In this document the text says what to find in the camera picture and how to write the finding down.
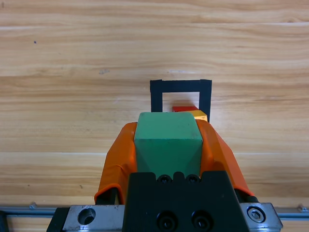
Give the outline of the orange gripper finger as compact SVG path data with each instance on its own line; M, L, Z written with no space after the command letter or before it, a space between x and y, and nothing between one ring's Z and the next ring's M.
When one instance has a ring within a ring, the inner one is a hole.
M94 196L96 204L110 202L112 192L116 190L120 204L126 203L128 180L131 173L137 172L136 149L134 136L137 123L127 123L118 134L109 149L97 193Z
M227 143L205 120L196 120L203 139L200 173L226 171L241 203L257 203L258 199L249 190L237 160Z

